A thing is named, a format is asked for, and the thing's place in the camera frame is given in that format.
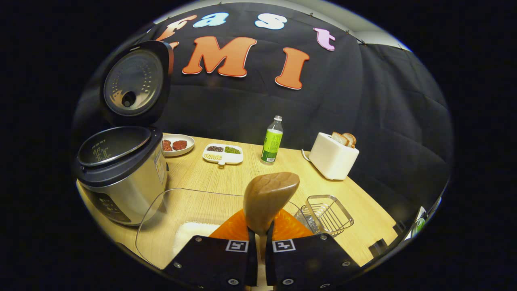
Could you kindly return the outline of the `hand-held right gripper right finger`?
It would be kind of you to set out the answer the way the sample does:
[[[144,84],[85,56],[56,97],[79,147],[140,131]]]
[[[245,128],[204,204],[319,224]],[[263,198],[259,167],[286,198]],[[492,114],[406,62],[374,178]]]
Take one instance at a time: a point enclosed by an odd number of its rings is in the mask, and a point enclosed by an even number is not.
[[[361,267],[330,234],[287,238],[304,226],[277,214],[267,234],[265,276],[274,289],[334,289],[357,276]]]

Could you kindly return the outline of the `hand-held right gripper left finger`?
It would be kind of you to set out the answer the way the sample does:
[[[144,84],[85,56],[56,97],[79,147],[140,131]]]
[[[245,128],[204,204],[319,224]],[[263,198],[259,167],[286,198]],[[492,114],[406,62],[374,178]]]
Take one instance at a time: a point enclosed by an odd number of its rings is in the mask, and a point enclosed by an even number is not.
[[[163,271],[193,288],[249,289],[257,286],[255,247],[243,210],[220,226],[187,222],[178,229],[174,257]]]

